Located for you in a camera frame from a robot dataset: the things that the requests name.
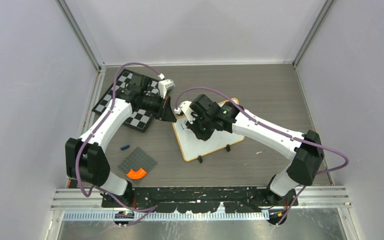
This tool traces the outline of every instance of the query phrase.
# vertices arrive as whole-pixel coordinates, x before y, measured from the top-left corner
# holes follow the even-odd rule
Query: table surface
[[[157,78],[145,67],[129,69]],[[297,75],[290,64],[161,66],[158,69],[166,78],[174,80],[175,88],[170,92],[172,109],[183,90],[205,86],[239,99],[242,106],[269,122],[303,133],[312,129]],[[112,84],[116,70],[107,68],[101,95]],[[212,92],[195,90],[185,93],[181,101],[192,101],[199,94],[206,94],[215,102],[224,100]],[[121,151],[120,147],[125,145],[130,148]],[[211,153],[203,157],[203,163],[186,162],[172,123],[154,119],[145,133],[126,126],[119,128],[105,152],[111,171],[128,179],[119,164],[136,147],[158,162],[140,182],[142,187],[266,186],[272,176],[289,163],[280,153],[247,137],[233,145],[230,152]],[[327,174],[318,175],[313,185],[330,185]]]

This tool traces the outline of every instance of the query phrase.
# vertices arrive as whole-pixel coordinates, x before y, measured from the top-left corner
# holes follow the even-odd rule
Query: white panel
[[[96,71],[53,0],[0,0],[0,240],[44,239]]]
[[[70,0],[107,65],[292,62],[323,0]]]
[[[350,158],[332,175],[362,239],[384,239],[384,0],[336,1],[298,69],[322,143]]]

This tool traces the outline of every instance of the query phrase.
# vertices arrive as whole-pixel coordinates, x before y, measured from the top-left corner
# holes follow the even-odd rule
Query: whiteboard
[[[232,100],[239,104],[238,99],[232,98]],[[221,106],[225,102],[227,102],[227,100],[219,102],[218,104]],[[176,134],[181,155],[186,162],[195,160],[198,156],[203,157],[210,153],[214,153],[215,151],[224,149],[228,144],[237,144],[245,138],[243,135],[238,135],[236,133],[215,130],[211,138],[207,141],[199,140],[190,129],[185,127],[186,121],[186,117],[181,116],[173,123],[173,129]]]

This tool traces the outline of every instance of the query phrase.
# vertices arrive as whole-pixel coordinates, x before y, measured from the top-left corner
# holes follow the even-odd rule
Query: checkerboard
[[[120,75],[118,76],[117,82],[115,83],[115,90],[119,88],[126,88],[126,86],[130,83],[130,80],[132,79],[133,74],[137,76],[143,76],[142,74],[124,69]],[[152,82],[148,86],[148,94],[150,95],[157,95],[159,94],[158,90],[158,80],[151,78]],[[108,107],[108,104],[110,103],[110,100],[113,95],[113,84],[111,84],[106,92],[103,94],[103,96],[100,98],[98,103],[93,107],[92,112],[101,115],[104,113],[105,109]],[[123,122],[123,125],[138,130],[139,132],[144,133],[149,125],[151,124],[152,120],[154,119],[154,116],[150,111],[145,110],[138,110],[134,111],[129,118],[126,119],[126,121]]]

